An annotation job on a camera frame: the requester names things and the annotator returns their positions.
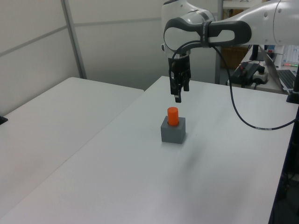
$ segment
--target cable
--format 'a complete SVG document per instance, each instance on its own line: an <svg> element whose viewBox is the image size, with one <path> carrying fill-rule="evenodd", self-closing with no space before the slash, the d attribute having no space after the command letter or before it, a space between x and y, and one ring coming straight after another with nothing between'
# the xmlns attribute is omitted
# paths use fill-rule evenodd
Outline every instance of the cable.
<svg viewBox="0 0 299 224"><path fill-rule="evenodd" d="M217 52L217 54L220 56L221 60L222 60L223 63L225 64L225 67L226 67L226 70L227 70L227 73L228 73L229 89L230 89L230 96L231 96L231 99L232 99L232 104L233 104L233 107L234 107L234 110L235 110L236 114L238 115L238 117L240 118L240 120L241 120L244 124L248 125L249 127L254 128L254 129L257 129L257 130L272 131L272 130L278 130L278 129L287 127L287 126L291 125L292 123L294 123L295 121L298 120L298 118L295 118L294 120L292 120L291 122L289 122L289 123L287 123L287 124L285 124L285 125L278 126L278 127L274 127L274 128L256 127L256 126L253 126L253 125L247 123L247 122L240 116L240 114L239 114L239 112L238 112L238 110L237 110L237 108L236 108L236 106L235 106L235 101L234 101L234 96L233 96L233 88L232 88L232 82L231 82L231 80L230 80L230 72L229 72L229 69L228 69L228 64L226 63L226 61L225 61L225 59L223 58L223 56L222 56L222 54L220 53L220 51L219 51L216 47L214 47L214 46L212 46L212 48L214 48L214 50Z"/></svg>
<svg viewBox="0 0 299 224"><path fill-rule="evenodd" d="M256 84L254 85L254 90L256 90L256 87L259 85L259 83L258 82L256 82Z"/></svg>

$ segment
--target desk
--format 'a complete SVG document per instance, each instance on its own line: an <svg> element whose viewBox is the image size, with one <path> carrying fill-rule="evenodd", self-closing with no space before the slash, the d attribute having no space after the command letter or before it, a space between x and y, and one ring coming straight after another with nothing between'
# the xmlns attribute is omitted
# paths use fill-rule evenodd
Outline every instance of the desk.
<svg viewBox="0 0 299 224"><path fill-rule="evenodd" d="M0 126L0 218L118 116L142 90L69 78Z"/></svg>
<svg viewBox="0 0 299 224"><path fill-rule="evenodd" d="M275 47L275 53L278 53L275 59L274 64L278 67L276 68L277 70L291 70L291 71L297 71L297 68L294 67L288 67L288 66L282 66L282 57L283 57L283 52L284 52L284 46L276 46ZM252 55L252 48L247 52L246 56L243 58L242 62L249 62L250 61L250 56ZM267 66L264 64L264 62L260 63L261 66L265 67L265 71L267 72ZM232 86L235 87L241 87L241 85L238 84L232 84ZM252 85L246 85L246 89L254 89L255 83ZM279 87L277 86L276 82L272 78L272 76L269 74L268 75L268 82L266 84L261 84L256 87L256 90L260 91L266 91L266 92L274 92L274 93L280 93L280 94L287 94L287 92L281 92Z"/></svg>
<svg viewBox="0 0 299 224"><path fill-rule="evenodd" d="M255 5L261 4L262 0L249 0L249 1L223 1L223 9L248 9Z"/></svg>
<svg viewBox="0 0 299 224"><path fill-rule="evenodd" d="M257 126L282 125L297 112L285 95L234 94L240 114ZM246 126L228 86L191 81L182 101L174 103L169 78L160 78L0 224L268 223L292 126ZM186 117L182 145L161 142L174 105Z"/></svg>

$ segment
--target gray block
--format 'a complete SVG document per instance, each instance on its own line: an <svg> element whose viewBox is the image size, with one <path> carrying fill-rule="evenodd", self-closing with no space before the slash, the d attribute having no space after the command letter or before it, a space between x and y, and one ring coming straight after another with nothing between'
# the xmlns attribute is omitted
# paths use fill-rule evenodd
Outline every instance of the gray block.
<svg viewBox="0 0 299 224"><path fill-rule="evenodd" d="M177 126L170 126L168 124L168 117L166 116L161 125L161 137L163 142L182 144L186 134L185 118L178 118Z"/></svg>

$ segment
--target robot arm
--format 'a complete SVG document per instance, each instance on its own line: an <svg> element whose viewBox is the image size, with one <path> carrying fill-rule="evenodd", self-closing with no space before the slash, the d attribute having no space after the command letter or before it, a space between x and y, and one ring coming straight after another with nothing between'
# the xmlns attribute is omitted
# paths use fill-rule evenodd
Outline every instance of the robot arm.
<svg viewBox="0 0 299 224"><path fill-rule="evenodd" d="M170 74L173 73L171 94L175 95L176 102L181 102L182 87L189 90L192 48L239 44L299 45L298 12L298 0L272 0L229 19L215 21L209 11L196 8L186 0L166 2L162 7L162 49L169 60ZM197 42L176 52L190 41Z"/></svg>

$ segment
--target orange peg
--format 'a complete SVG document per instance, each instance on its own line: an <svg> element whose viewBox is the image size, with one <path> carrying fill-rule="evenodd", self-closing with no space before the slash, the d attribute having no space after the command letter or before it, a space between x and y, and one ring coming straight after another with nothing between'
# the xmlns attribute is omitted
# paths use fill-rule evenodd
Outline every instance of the orange peg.
<svg viewBox="0 0 299 224"><path fill-rule="evenodd" d="M178 125L178 109L176 107L170 107L167 110L168 124L170 126Z"/></svg>

